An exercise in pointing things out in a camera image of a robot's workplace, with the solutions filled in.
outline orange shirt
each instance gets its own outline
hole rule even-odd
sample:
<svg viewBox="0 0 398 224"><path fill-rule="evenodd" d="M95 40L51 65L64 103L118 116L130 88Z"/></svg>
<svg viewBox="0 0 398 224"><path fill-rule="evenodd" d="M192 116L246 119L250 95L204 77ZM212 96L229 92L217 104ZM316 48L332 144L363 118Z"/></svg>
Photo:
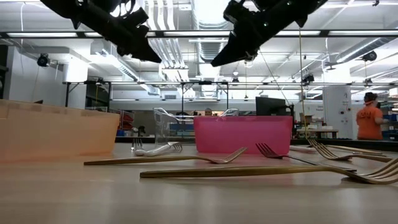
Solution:
<svg viewBox="0 0 398 224"><path fill-rule="evenodd" d="M383 113L374 106L365 106L356 114L356 123L359 126L358 137L365 139L383 139L380 125L374 122L375 118L382 118Z"/></svg>

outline black hair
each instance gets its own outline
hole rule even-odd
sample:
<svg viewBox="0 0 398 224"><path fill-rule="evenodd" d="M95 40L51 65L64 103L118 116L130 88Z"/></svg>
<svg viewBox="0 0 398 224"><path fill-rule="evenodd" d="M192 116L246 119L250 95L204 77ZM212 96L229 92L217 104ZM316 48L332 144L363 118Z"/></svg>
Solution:
<svg viewBox="0 0 398 224"><path fill-rule="evenodd" d="M365 103L370 102L370 101L374 101L377 99L377 94L369 92L365 94L365 97L363 98L363 100L365 101Z"/></svg>

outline computer monitor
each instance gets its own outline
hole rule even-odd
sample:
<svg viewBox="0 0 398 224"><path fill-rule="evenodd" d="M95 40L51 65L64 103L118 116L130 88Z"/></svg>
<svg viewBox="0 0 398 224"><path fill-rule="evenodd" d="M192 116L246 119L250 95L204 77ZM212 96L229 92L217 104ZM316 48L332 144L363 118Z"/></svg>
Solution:
<svg viewBox="0 0 398 224"><path fill-rule="evenodd" d="M256 97L257 116L286 116L286 101L282 99Z"/></svg>

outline table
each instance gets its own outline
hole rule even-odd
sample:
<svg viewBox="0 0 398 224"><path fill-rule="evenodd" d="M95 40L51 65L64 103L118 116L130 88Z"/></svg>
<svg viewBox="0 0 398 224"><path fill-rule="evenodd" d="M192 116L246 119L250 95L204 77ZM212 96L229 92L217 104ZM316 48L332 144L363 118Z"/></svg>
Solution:
<svg viewBox="0 0 398 224"><path fill-rule="evenodd" d="M131 156L117 144L114 157ZM153 145L145 144L144 148ZM184 154L196 154L184 146ZM365 172L380 162L325 161ZM398 185L367 185L333 173L214 179L140 179L147 170L216 167L204 161L83 166L101 157L0 165L0 224L9 223L396 223ZM225 166L302 165L243 155Z"/></svg>
<svg viewBox="0 0 398 224"><path fill-rule="evenodd" d="M298 133L305 133L304 129L297 130ZM308 133L315 133L318 139L321 139L321 133L331 133L331 137L333 139L337 138L338 130L326 130L326 129L308 129Z"/></svg>

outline camera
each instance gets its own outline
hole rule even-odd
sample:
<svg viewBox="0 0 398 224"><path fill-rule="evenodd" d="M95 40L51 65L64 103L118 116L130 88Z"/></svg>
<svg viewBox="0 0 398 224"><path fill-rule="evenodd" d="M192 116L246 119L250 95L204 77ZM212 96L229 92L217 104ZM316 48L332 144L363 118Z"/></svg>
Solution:
<svg viewBox="0 0 398 224"><path fill-rule="evenodd" d="M47 68L50 66L50 59L48 54L40 54L39 59L37 59L37 65L40 67Z"/></svg>

